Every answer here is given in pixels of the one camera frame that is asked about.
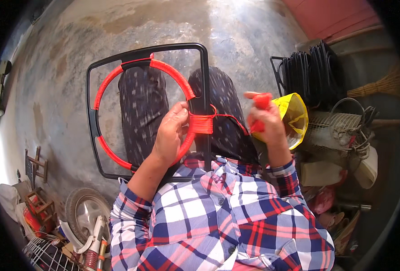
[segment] straw broom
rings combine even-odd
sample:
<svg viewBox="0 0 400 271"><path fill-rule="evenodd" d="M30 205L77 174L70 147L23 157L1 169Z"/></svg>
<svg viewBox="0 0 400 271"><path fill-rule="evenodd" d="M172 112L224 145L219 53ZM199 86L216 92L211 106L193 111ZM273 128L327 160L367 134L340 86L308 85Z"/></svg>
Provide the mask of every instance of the straw broom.
<svg viewBox="0 0 400 271"><path fill-rule="evenodd" d="M387 75L382 79L366 84L359 88L349 90L348 97L362 97L376 92L387 93L400 97L400 65L392 66Z"/></svg>

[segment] wire mesh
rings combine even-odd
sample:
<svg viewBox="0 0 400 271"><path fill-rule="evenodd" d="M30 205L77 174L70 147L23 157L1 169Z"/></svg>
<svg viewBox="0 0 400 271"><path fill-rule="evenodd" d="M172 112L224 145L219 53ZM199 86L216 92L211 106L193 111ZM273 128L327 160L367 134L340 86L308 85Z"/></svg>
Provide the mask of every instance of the wire mesh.
<svg viewBox="0 0 400 271"><path fill-rule="evenodd" d="M353 141L360 141L361 115L311 111L301 149L340 166L346 164Z"/></svg>
<svg viewBox="0 0 400 271"><path fill-rule="evenodd" d="M80 267L69 260L61 249L50 242L35 237L24 247L24 255L36 270L79 271Z"/></svg>

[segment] shock absorber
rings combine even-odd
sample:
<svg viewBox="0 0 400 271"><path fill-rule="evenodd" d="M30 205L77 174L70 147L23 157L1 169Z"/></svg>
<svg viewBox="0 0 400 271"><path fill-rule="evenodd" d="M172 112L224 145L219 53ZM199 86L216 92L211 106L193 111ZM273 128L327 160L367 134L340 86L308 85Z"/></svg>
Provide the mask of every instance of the shock absorber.
<svg viewBox="0 0 400 271"><path fill-rule="evenodd" d="M75 250L74 250L74 251L72 252L71 260L72 260L74 263L79 264L79 258L80 258L80 257L81 257L81 254L75 252Z"/></svg>
<svg viewBox="0 0 400 271"><path fill-rule="evenodd" d="M86 262L84 263L84 269L95 271L97 262L98 262L98 253L89 249L86 253Z"/></svg>
<svg viewBox="0 0 400 271"><path fill-rule="evenodd" d="M104 265L104 260L105 260L105 250L106 249L107 249L107 241L105 241L105 239L102 238L101 248L99 250L98 267L96 268L96 271L102 271L102 266Z"/></svg>
<svg viewBox="0 0 400 271"><path fill-rule="evenodd" d="M105 216L98 216L96 220L95 228L93 229L93 242L87 250L86 262L84 263L84 269L89 271L96 270L96 263L98 262L98 253L101 246L102 232L106 223Z"/></svg>

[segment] knee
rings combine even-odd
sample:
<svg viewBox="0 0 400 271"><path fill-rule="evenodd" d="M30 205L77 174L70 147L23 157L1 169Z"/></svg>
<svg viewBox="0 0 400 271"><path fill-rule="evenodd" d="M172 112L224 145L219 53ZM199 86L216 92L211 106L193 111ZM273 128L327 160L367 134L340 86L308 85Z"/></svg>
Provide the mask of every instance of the knee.
<svg viewBox="0 0 400 271"><path fill-rule="evenodd" d="M225 72L220 70L217 67L214 66L209 66L209 78L215 78L215 77L229 77ZM189 81L191 82L193 79L201 80L202 77L202 71L201 68L197 68L195 71L193 71L190 75Z"/></svg>

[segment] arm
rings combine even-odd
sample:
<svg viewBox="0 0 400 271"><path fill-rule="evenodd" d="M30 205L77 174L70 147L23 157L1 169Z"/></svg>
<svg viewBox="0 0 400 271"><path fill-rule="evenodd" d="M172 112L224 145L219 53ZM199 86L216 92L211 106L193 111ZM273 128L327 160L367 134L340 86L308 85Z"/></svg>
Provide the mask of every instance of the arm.
<svg viewBox="0 0 400 271"><path fill-rule="evenodd" d="M244 93L244 96L249 99L256 95L257 92ZM286 131L277 105L271 101L268 110L261 110L253 106L248 116L248 122L251 125L255 120L260 120L265 124L265 130L261 136L268 148L269 166L267 166L266 172L277 181L280 197L297 196L302 198L287 143Z"/></svg>
<svg viewBox="0 0 400 271"><path fill-rule="evenodd" d="M114 270L136 269L149 242L147 219L151 201L181 146L188 104L177 103L162 119L151 154L131 180L122 183L111 211L111 265Z"/></svg>

